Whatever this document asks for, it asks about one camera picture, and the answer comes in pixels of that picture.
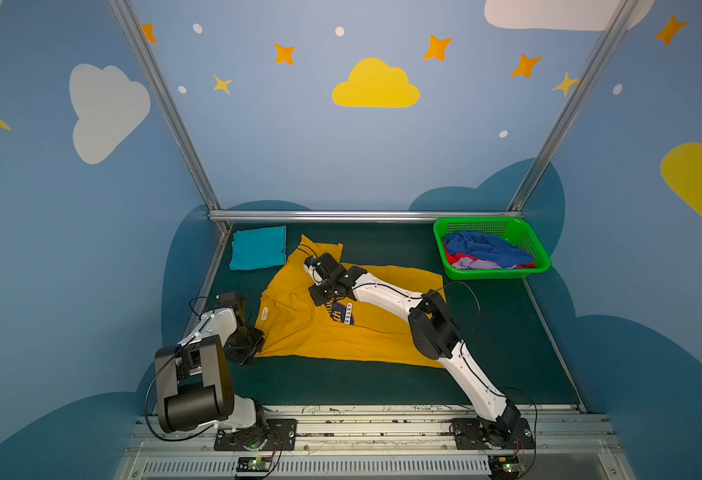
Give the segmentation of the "yellow printed t-shirt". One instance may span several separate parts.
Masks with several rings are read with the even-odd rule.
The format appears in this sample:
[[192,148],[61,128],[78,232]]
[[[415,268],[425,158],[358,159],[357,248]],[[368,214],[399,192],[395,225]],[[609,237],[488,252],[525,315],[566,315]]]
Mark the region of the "yellow printed t-shirt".
[[261,296],[256,322],[265,335],[261,357],[295,355],[442,367],[416,349],[405,320],[382,308],[350,299],[315,305],[305,259],[316,251],[340,260],[344,246],[314,243],[306,236],[301,244],[302,249],[290,254]]

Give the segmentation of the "green plastic laundry basket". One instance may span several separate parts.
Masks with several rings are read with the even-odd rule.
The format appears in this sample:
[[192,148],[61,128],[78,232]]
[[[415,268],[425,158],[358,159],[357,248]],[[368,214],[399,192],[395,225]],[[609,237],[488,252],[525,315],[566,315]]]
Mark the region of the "green plastic laundry basket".
[[[535,267],[513,270],[457,270],[448,264],[442,242],[448,234],[458,231],[475,231],[498,236],[529,252],[534,258]],[[550,258],[532,227],[518,218],[442,218],[433,224],[433,234],[445,273],[453,280],[521,279],[533,273],[543,273],[550,267]]]

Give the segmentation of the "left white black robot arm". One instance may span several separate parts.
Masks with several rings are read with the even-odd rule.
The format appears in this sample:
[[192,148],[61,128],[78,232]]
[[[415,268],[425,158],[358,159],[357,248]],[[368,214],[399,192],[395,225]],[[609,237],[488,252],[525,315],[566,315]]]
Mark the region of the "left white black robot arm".
[[246,323],[245,298],[219,294],[215,307],[198,315],[187,336],[155,354],[147,393],[156,395],[158,429],[149,420],[150,398],[144,400],[151,434],[178,443],[215,429],[220,450],[263,449],[269,441],[264,409],[235,393],[228,362],[250,363],[264,343],[264,333]]

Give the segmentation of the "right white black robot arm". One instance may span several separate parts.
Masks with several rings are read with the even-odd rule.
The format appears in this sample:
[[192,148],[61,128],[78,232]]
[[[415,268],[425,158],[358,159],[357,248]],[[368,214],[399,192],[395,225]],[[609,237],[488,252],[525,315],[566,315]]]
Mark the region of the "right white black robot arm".
[[346,268],[328,253],[308,256],[304,270],[313,281],[309,293],[316,305],[351,299],[379,307],[407,323],[415,348],[446,369],[478,417],[469,427],[454,429],[458,439],[496,449],[536,447],[536,424],[522,417],[513,400],[496,388],[473,359],[438,291],[406,290],[362,267]]

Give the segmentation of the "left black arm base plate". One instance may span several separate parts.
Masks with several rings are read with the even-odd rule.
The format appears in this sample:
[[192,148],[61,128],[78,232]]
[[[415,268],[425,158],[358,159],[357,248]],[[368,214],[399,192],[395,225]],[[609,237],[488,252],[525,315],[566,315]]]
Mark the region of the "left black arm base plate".
[[219,429],[215,451],[292,451],[295,448],[298,422],[295,419],[267,419],[244,430],[227,432]]

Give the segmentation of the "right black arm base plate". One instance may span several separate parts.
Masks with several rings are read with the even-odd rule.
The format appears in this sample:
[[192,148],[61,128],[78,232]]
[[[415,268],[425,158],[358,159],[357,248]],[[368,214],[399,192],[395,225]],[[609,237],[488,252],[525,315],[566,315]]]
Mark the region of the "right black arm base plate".
[[519,419],[511,429],[502,423],[478,417],[454,418],[450,421],[449,432],[458,450],[516,450],[536,447],[533,429],[524,418]]

